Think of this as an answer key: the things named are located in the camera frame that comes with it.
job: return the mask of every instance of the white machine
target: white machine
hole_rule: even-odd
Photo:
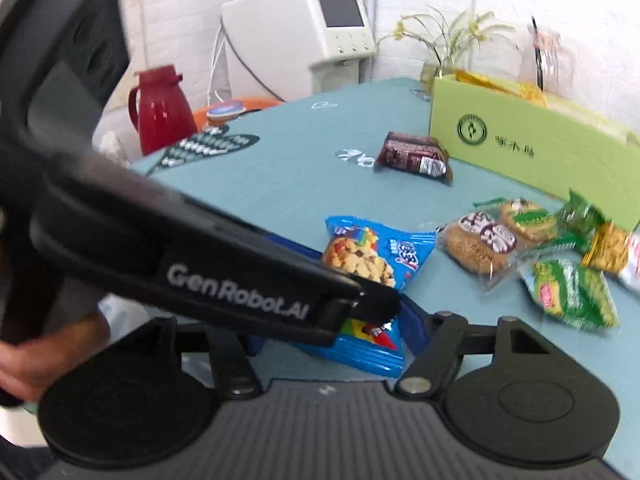
[[[222,6],[234,98],[293,101],[357,84],[376,43],[362,0],[235,0]]]

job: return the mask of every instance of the human hand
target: human hand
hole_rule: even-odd
[[[38,402],[58,378],[109,341],[109,325],[100,311],[46,336],[13,346],[0,341],[0,388]]]

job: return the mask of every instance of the dark green heart pattern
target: dark green heart pattern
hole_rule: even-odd
[[[206,158],[244,150],[256,144],[260,137],[256,135],[235,134],[226,136],[229,127],[226,125],[212,128],[207,132],[193,134],[164,150],[160,160],[146,174],[154,173],[178,166],[184,166],[190,162],[197,162]]]

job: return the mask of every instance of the black circular logo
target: black circular logo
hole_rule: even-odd
[[[482,144],[486,139],[486,124],[477,115],[465,115],[458,121],[458,137],[471,146]]]

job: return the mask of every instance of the gray ribbed panel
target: gray ribbed panel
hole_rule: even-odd
[[[258,399],[226,404],[197,442],[164,462],[121,472],[59,463],[42,480],[621,478],[597,460],[558,471],[495,465],[454,439],[430,405],[398,400],[383,383],[275,381]]]

